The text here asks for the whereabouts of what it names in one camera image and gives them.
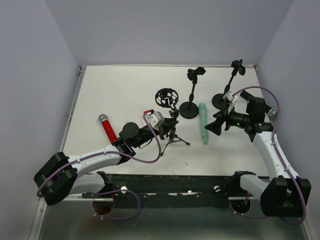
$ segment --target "white wall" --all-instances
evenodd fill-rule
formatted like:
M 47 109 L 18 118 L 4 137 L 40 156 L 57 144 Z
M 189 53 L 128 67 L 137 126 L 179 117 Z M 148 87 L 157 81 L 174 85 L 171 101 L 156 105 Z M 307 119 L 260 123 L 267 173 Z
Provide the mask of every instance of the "white wall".
M 257 64 L 293 0 L 46 0 L 81 65 Z
M 315 227 L 320 226 L 319 10 L 318 0 L 295 0 L 257 68 L 259 83 L 278 96 L 282 107 L 281 147 L 300 176 L 311 182 L 308 209 Z
M 0 239 L 27 239 L 34 174 L 59 150 L 78 79 L 43 0 L 0 4 Z

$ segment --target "screw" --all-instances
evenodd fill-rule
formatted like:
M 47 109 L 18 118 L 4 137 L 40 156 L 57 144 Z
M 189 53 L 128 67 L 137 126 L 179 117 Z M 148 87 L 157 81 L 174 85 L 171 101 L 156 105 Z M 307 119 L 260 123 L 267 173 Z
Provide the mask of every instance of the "screw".
M 215 185 L 214 188 L 213 188 L 213 190 L 217 193 L 217 192 L 220 192 L 220 191 L 221 191 L 221 188 L 220 188 L 220 186 Z
M 128 188 L 126 186 L 122 186 L 121 187 L 121 190 L 124 190 L 124 191 L 121 191 L 123 194 L 126 194 L 126 190 L 128 190 Z

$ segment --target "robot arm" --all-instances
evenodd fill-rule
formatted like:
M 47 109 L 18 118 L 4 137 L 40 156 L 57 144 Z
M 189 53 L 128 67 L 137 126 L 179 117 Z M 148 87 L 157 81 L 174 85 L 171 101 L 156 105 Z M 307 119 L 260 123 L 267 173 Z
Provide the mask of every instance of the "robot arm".
M 221 127 L 224 122 L 225 131 L 228 131 L 231 126 L 244 129 L 251 142 L 259 150 L 271 181 L 266 183 L 254 174 L 242 174 L 239 180 L 240 188 L 251 193 L 260 201 L 262 212 L 266 216 L 301 217 L 303 214 L 301 199 L 287 170 L 290 169 L 290 173 L 299 185 L 305 203 L 308 201 L 311 185 L 307 179 L 300 178 L 298 173 L 293 170 L 279 146 L 276 134 L 274 134 L 275 142 L 272 141 L 274 128 L 271 123 L 264 122 L 265 100 L 249 96 L 246 108 L 248 114 L 243 114 L 235 112 L 234 100 L 236 98 L 233 97 L 233 94 L 227 92 L 224 99 L 229 101 L 231 107 L 227 106 L 213 115 L 216 121 L 208 124 L 205 128 L 218 136 L 222 133 Z M 274 144 L 276 144 L 286 168 L 280 160 Z
M 112 145 L 81 155 L 66 156 L 63 152 L 54 154 L 33 178 L 39 187 L 39 195 L 50 206 L 59 203 L 69 194 L 99 192 L 105 181 L 89 173 L 127 162 L 136 154 L 132 148 L 152 140 L 155 135 L 163 138 L 178 123 L 175 118 L 164 118 L 160 112 L 147 112 L 150 114 L 146 119 L 152 119 L 150 123 L 139 128 L 134 122 L 128 122 Z

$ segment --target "red microphone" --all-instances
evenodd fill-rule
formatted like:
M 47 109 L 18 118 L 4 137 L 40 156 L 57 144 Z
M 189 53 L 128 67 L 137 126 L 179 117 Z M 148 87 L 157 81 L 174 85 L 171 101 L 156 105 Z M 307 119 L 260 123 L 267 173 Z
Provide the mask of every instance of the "red microphone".
M 108 136 L 110 143 L 113 143 L 117 140 L 117 136 L 112 129 L 112 126 L 110 125 L 110 122 L 108 120 L 108 116 L 105 114 L 101 114 L 98 118 L 99 122 L 102 124 L 106 135 Z

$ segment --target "round stand base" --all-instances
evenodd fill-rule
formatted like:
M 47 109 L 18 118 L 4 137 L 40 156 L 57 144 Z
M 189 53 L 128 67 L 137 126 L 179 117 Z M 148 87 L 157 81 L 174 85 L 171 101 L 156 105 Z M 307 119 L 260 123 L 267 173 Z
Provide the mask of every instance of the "round stand base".
M 191 103 L 190 109 L 188 109 L 188 105 L 188 101 L 182 103 L 179 107 L 179 113 L 181 117 L 185 119 L 194 119 L 196 116 L 198 116 L 199 109 L 193 102 Z
M 222 99 L 223 96 L 224 96 L 223 93 L 218 93 L 213 96 L 211 103 L 216 109 L 221 110 L 221 109 L 224 109 L 226 106 L 228 106 L 228 103 Z

